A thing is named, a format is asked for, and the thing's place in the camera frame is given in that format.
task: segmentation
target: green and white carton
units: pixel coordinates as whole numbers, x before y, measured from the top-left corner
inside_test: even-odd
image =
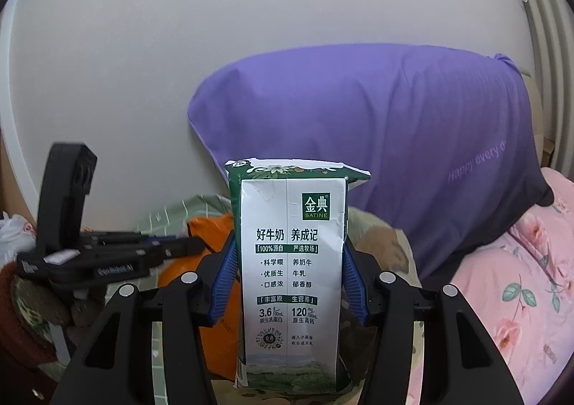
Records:
[[[226,164],[243,289],[236,387],[337,392],[347,190],[369,172],[342,163]]]

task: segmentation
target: white plastic bag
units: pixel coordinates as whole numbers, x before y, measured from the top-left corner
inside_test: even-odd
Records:
[[[2,213],[0,219],[0,267],[16,259],[21,251],[30,251],[36,245],[36,231],[24,217]]]

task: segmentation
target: metal screw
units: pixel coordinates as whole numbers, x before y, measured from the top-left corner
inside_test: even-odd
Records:
[[[134,286],[131,284],[125,284],[119,288],[119,294],[122,296],[130,296],[133,292]]]
[[[38,400],[44,400],[44,394],[42,394],[42,392],[38,392],[36,389],[32,389],[32,393]]]
[[[458,294],[458,289],[454,285],[445,285],[443,287],[443,292],[447,296],[456,296]]]
[[[379,279],[381,279],[381,282],[384,282],[385,284],[392,284],[397,280],[397,276],[395,276],[392,272],[381,272],[379,274]]]
[[[195,272],[186,272],[182,275],[182,282],[184,284],[192,284],[197,280],[197,274]]]

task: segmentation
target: purple pillow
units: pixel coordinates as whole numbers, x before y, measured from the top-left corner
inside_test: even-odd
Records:
[[[526,87],[504,55],[393,44],[266,53],[208,77],[188,118],[220,170],[246,157],[369,170],[349,204],[405,231],[421,279],[553,202]]]

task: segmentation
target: pink floral blanket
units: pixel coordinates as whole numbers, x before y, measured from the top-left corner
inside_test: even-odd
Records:
[[[574,352],[574,183],[549,168],[542,173],[554,204],[530,208],[503,236],[468,255],[453,278],[525,405],[540,401]]]

